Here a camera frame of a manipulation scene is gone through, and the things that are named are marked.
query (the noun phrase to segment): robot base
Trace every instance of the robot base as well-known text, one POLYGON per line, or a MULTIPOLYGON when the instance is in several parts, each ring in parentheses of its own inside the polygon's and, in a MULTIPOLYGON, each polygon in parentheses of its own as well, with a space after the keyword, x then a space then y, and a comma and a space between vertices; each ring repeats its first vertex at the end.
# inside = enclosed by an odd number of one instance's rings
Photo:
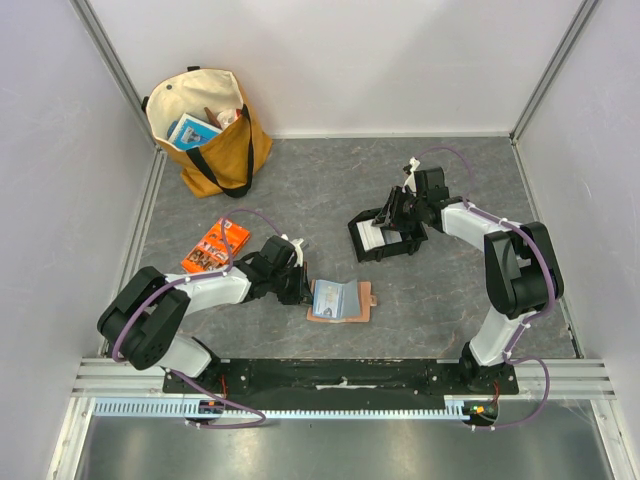
MULTIPOLYGON (((329 360, 231 359, 212 362, 196 382, 228 398, 263 410, 402 410, 444 408, 444 395, 516 395, 513 367, 482 375, 472 388, 462 380, 458 362, 437 359, 329 360)), ((166 375, 164 393, 197 393, 180 378, 166 375)))

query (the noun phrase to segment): book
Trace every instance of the book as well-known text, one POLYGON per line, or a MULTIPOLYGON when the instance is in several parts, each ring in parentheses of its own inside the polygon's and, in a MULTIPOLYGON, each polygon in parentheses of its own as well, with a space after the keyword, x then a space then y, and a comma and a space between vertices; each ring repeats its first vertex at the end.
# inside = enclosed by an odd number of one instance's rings
POLYGON ((169 142, 180 150, 189 150, 204 145, 220 132, 222 130, 219 128, 188 113, 183 113, 169 137, 169 142))
MULTIPOLYGON (((210 272, 229 263, 229 255, 222 241, 221 220, 206 233, 202 240, 191 250, 189 255, 182 260, 182 268, 188 273, 210 272)), ((242 247, 249 241, 251 233, 246 228, 233 223, 225 222, 225 234, 235 257, 242 247)))
POLYGON ((341 319, 360 315, 358 282, 336 283, 317 280, 313 292, 313 316, 341 319))

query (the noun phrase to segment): gray floor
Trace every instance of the gray floor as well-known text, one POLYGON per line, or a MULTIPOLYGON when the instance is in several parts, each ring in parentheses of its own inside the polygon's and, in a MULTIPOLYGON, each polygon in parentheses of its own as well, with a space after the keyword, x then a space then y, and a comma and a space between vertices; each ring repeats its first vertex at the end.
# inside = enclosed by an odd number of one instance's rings
MULTIPOLYGON (((237 207, 258 209, 290 238, 308 240, 310 278, 371 281, 379 301, 371 322, 309 322, 305 308, 280 305, 270 295, 198 312, 185 319, 183 332, 223 357, 455 358, 489 308, 481 253, 431 231, 413 257, 358 264, 346 228, 362 210, 384 204, 390 188, 404 180, 402 167, 412 155, 437 144, 454 146, 472 161, 477 188, 471 199, 478 206, 512 220, 532 220, 506 138, 279 140, 251 192, 238 200, 196 199, 169 161, 142 265, 181 273, 180 261, 222 214, 237 207)), ((456 157, 442 152, 423 159, 423 166, 436 165, 445 169, 453 195, 466 191, 467 174, 456 157)), ((271 235, 257 217, 241 214, 234 220, 252 232, 243 254, 260 249, 271 235)), ((527 332, 515 352, 524 353, 574 356, 559 308, 527 332)))
MULTIPOLYGON (((501 421, 528 402, 503 401, 501 421)), ((471 433, 459 422, 283 420, 198 431, 180 419, 92 419, 77 480, 612 479, 588 402, 551 402, 535 422, 471 433)))

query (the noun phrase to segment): purple cable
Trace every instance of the purple cable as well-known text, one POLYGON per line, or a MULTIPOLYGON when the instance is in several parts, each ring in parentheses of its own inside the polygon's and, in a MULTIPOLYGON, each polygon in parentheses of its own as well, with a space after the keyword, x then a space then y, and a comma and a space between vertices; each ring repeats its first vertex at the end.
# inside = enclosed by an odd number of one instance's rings
MULTIPOLYGON (((240 405, 239 403, 236 402, 232 402, 231 400, 227 400, 226 398, 223 397, 219 397, 217 395, 214 395, 213 393, 205 390, 204 388, 202 388, 200 385, 198 385, 196 382, 193 381, 193 379, 189 378, 188 376, 186 376, 184 373, 182 372, 178 372, 177 370, 171 370, 171 372, 173 372, 173 374, 177 375, 178 377, 180 377, 187 385, 189 385, 191 388, 196 389, 197 391, 199 391, 200 393, 207 395, 208 397, 213 398, 214 400, 223 403, 224 405, 228 406, 228 407, 233 407, 233 408, 237 408, 238 410, 244 410, 245 412, 249 412, 249 413, 253 413, 254 415, 257 415, 258 417, 260 417, 259 420, 254 420, 252 422, 247 422, 247 423, 234 423, 234 424, 230 424, 230 425, 219 425, 219 424, 215 424, 215 425, 207 425, 206 423, 201 423, 199 428, 206 428, 209 430, 232 430, 232 429, 236 429, 236 428, 251 428, 251 427, 257 427, 258 425, 262 424, 265 422, 265 420, 267 419, 267 416, 262 413, 259 410, 255 410, 251 407, 247 407, 246 405, 240 405)), ((197 427, 198 424, 196 422, 192 422, 190 420, 187 420, 187 422, 189 423, 189 425, 193 426, 193 427, 197 427)))
MULTIPOLYGON (((225 223, 227 221, 227 218, 229 218, 230 215, 233 215, 234 213, 239 213, 239 212, 253 213, 254 215, 259 216, 265 222, 267 222, 271 226, 271 228, 273 228, 275 230, 275 232, 276 232, 276 234, 278 234, 278 236, 282 235, 282 232, 273 223, 273 221, 271 221, 268 217, 266 217, 265 215, 261 214, 260 212, 256 212, 255 210, 251 210, 251 209, 248 209, 248 208, 236 208, 235 210, 231 210, 230 212, 227 212, 225 215, 223 215, 222 218, 220 219, 220 226, 221 226, 220 230, 222 231, 222 243, 224 243, 224 246, 227 249, 227 255, 229 257, 229 265, 227 266, 227 268, 225 268, 224 270, 217 270, 215 272, 200 273, 200 274, 197 274, 197 275, 190 275, 190 276, 187 276, 187 277, 179 278, 177 280, 174 280, 172 282, 169 282, 169 283, 163 285, 162 287, 157 289, 155 292, 153 292, 151 295, 149 295, 147 297, 147 299, 144 302, 142 302, 142 304, 136 309, 136 311, 133 312, 133 315, 131 315, 131 318, 129 318, 129 320, 125 324, 124 328, 122 329, 122 332, 120 332, 120 335, 118 335, 118 338, 116 339, 116 342, 113 344, 113 351, 111 352, 111 358, 115 362, 122 363, 122 362, 125 361, 124 358, 120 358, 120 348, 122 347, 122 343, 124 342, 124 339, 126 338, 127 334, 131 330, 131 327, 133 327, 133 324, 140 318, 140 315, 142 315, 142 313, 160 295, 162 295, 164 292, 166 292, 167 290, 169 290, 169 289, 171 289, 171 288, 173 288, 173 287, 175 287, 177 285, 182 285, 184 283, 187 283, 187 278, 189 278, 190 281, 192 281, 192 282, 198 282, 200 280, 205 280, 205 279, 209 279, 209 278, 221 277, 221 276, 223 276, 225 273, 227 273, 228 271, 230 271, 233 268, 233 251, 231 249, 231 246, 229 245, 229 242, 227 241, 227 234, 226 234, 226 231, 225 231, 226 228, 225 228, 224 225, 225 225, 225 223)), ((266 418, 267 418, 262 412, 254 410, 253 408, 245 407, 243 405, 240 405, 239 403, 235 403, 235 402, 232 402, 231 400, 223 399, 222 397, 218 397, 218 396, 214 395, 213 393, 208 392, 207 390, 205 390, 204 388, 200 387, 197 383, 195 383, 193 380, 191 380, 187 375, 185 375, 182 372, 179 372, 177 370, 172 370, 172 372, 175 375, 177 375, 178 377, 182 378, 186 383, 191 385, 191 387, 193 387, 196 390, 198 390, 199 392, 201 392, 201 393, 213 398, 214 400, 218 400, 219 402, 222 402, 225 405, 232 406, 232 407, 238 408, 240 410, 245 410, 247 412, 253 413, 253 414, 258 415, 260 417, 260 420, 256 420, 255 422, 237 423, 237 424, 231 424, 231 425, 201 425, 201 428, 232 429, 232 428, 254 427, 254 426, 259 425, 262 422, 264 422, 266 420, 266 418)))
POLYGON ((509 364, 509 365, 520 365, 521 363, 524 362, 528 362, 531 360, 534 360, 536 362, 538 362, 540 364, 540 366, 542 367, 542 371, 544 372, 544 379, 545 379, 545 387, 544 387, 544 394, 542 395, 542 400, 540 401, 540 403, 538 404, 538 407, 535 409, 535 411, 529 415, 528 417, 522 419, 522 420, 518 420, 515 422, 510 422, 510 423, 505 423, 502 425, 494 425, 494 426, 490 426, 490 427, 476 427, 476 430, 502 430, 504 428, 510 428, 510 427, 516 427, 519 425, 523 425, 525 423, 530 422, 531 420, 535 419, 540 412, 542 411, 542 409, 544 408, 544 406, 547 403, 547 400, 549 398, 549 390, 551 389, 551 378, 549 375, 549 368, 547 367, 547 365, 542 361, 541 358, 539 357, 535 357, 535 356, 527 356, 527 357, 523 357, 520 358, 518 360, 512 360, 511 359, 511 351, 513 350, 513 347, 515 347, 516 343, 518 343, 518 340, 520 340, 520 337, 522 336, 523 332, 526 330, 527 325, 530 324, 533 320, 536 320, 544 315, 547 315, 548 313, 550 313, 553 310, 553 307, 556 303, 556 297, 555 297, 555 288, 553 286, 553 280, 551 278, 551 274, 549 273, 549 267, 547 266, 547 263, 544 260, 544 257, 542 256, 542 252, 540 252, 540 249, 538 248, 538 246, 535 244, 535 242, 533 241, 533 239, 527 235, 522 229, 520 229, 518 226, 507 222, 506 220, 503 221, 502 219, 496 217, 495 215, 492 215, 488 212, 485 212, 484 210, 480 210, 479 208, 473 207, 469 204, 469 200, 467 199, 467 197, 469 196, 469 194, 471 193, 471 191, 473 191, 474 187, 475 187, 475 174, 473 173, 473 168, 471 166, 471 162, 469 162, 469 160, 458 150, 456 150, 453 147, 447 147, 447 146, 437 146, 437 147, 431 147, 431 148, 427 148, 426 150, 424 150, 423 152, 419 153, 417 156, 415 156, 414 158, 417 160, 420 157, 424 156, 425 154, 429 153, 429 152, 435 152, 435 151, 439 151, 439 150, 447 150, 451 153, 453 153, 454 155, 456 155, 460 160, 462 160, 462 163, 464 163, 465 167, 467 168, 467 172, 469 173, 469 190, 467 191, 467 193, 462 197, 462 202, 464 203, 464 206, 467 208, 467 210, 469 210, 470 212, 475 213, 476 215, 479 215, 482 218, 485 218, 487 220, 489 220, 490 222, 493 222, 497 225, 503 225, 506 228, 508 228, 509 230, 512 230, 514 233, 516 233, 520 238, 522 238, 522 240, 524 240, 524 242, 529 246, 529 248, 531 249, 531 251, 533 252, 533 255, 536 257, 536 260, 538 262, 538 264, 540 265, 540 268, 542 270, 542 276, 544 277, 544 281, 545 284, 547 286, 547 294, 548 294, 548 299, 547 299, 547 303, 545 304, 544 308, 542 310, 540 310, 537 313, 534 313, 533 315, 531 315, 530 317, 525 318, 522 323, 520 325, 518 325, 518 328, 516 329, 515 332, 513 332, 513 335, 511 336, 511 339, 509 340, 509 342, 507 343, 507 346, 505 347, 505 350, 502 354, 502 357, 505 361, 505 363, 509 364))

